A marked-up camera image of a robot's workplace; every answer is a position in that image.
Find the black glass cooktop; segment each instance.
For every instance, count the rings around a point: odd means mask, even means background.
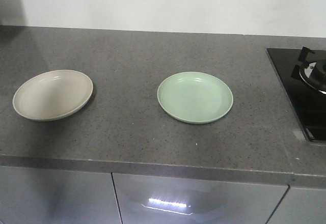
[[[306,139],[312,142],[326,143],[326,94],[323,94],[302,80],[293,78],[301,49],[268,48],[267,52],[277,74],[290,98]],[[326,59],[326,50],[314,50],[306,60]]]

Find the beige plate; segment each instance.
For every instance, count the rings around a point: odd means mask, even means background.
[[[26,81],[12,103],[21,116],[34,121],[54,121],[81,109],[93,92],[93,83],[75,70],[54,70]]]

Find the plate rim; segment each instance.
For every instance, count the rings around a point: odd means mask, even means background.
[[[164,82],[166,82],[166,80],[168,79],[171,79],[173,76],[176,76],[176,75],[180,75],[180,74],[201,74],[201,75],[205,75],[205,76],[210,76],[216,80],[218,80],[219,82],[221,82],[228,90],[228,92],[230,93],[231,95],[231,102],[230,102],[230,105],[228,107],[228,109],[221,115],[221,116],[218,116],[214,119],[210,119],[210,120],[206,120],[206,121],[190,121],[190,120],[187,120],[187,119],[183,119],[183,118],[180,118],[172,113],[170,113],[162,104],[162,102],[160,101],[160,98],[159,98],[159,91],[162,87],[162,85],[164,84]],[[179,73],[176,73],[176,74],[173,74],[173,75],[170,75],[168,76],[167,78],[165,78],[161,83],[160,85],[158,86],[158,89],[157,89],[157,100],[158,100],[158,103],[159,105],[162,107],[162,109],[168,114],[170,115],[171,117],[173,117],[174,119],[176,120],[179,120],[179,121],[182,121],[182,122],[186,122],[186,123],[189,123],[189,124],[208,124],[208,123],[211,123],[211,122],[214,122],[214,121],[217,121],[219,119],[221,119],[223,116],[225,116],[232,108],[232,105],[233,105],[233,102],[234,102],[234,97],[233,97],[233,93],[231,91],[231,89],[229,88],[229,86],[224,82],[222,81],[221,79],[217,78],[216,76],[213,76],[213,75],[210,75],[210,74],[207,74],[207,73],[204,73],[204,72],[198,72],[198,71],[185,71],[185,72],[179,72]]]
[[[20,110],[18,110],[18,108],[16,108],[15,106],[15,99],[16,99],[16,96],[17,94],[19,93],[19,91],[25,87],[29,82],[31,82],[32,80],[36,79],[37,77],[39,76],[42,76],[42,75],[45,75],[45,74],[49,74],[49,73],[54,73],[54,72],[60,72],[60,71],[68,71],[68,72],[73,72],[73,73],[79,73],[80,75],[84,76],[88,81],[89,81],[89,84],[91,85],[91,89],[90,89],[90,92],[89,92],[89,95],[87,96],[87,98],[77,107],[75,107],[74,109],[72,109],[71,111],[69,112],[66,112],[64,114],[61,114],[59,116],[55,116],[55,117],[51,117],[51,118],[45,118],[45,119],[38,119],[38,118],[32,118],[32,117],[29,117],[29,116],[26,116],[24,115],[23,113],[21,113]],[[46,122],[46,121],[56,121],[56,120],[59,120],[59,119],[63,119],[65,117],[68,117],[74,113],[76,113],[77,111],[79,111],[81,108],[83,108],[85,106],[85,104],[89,101],[89,99],[91,98],[92,94],[93,94],[93,89],[94,89],[94,86],[93,86],[93,82],[92,80],[89,78],[89,76],[87,76],[86,74],[80,72],[80,71],[77,71],[77,70],[69,70],[69,69],[60,69],[60,70],[51,70],[51,71],[47,71],[47,72],[43,72],[41,74],[38,74],[36,76],[33,76],[32,78],[28,79],[27,81],[25,81],[15,92],[13,98],[12,98],[12,105],[14,107],[14,110],[22,117],[26,118],[26,119],[29,119],[29,120],[32,120],[32,121],[40,121],[40,122]]]

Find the white wall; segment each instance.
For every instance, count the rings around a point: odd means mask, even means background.
[[[326,37],[326,0],[0,0],[4,25]]]

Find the cabinet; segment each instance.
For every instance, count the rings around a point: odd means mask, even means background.
[[[291,188],[268,224],[326,222],[326,190]]]
[[[265,224],[287,186],[113,174],[123,224]]]
[[[0,166],[0,220],[121,224],[111,174],[4,166]]]

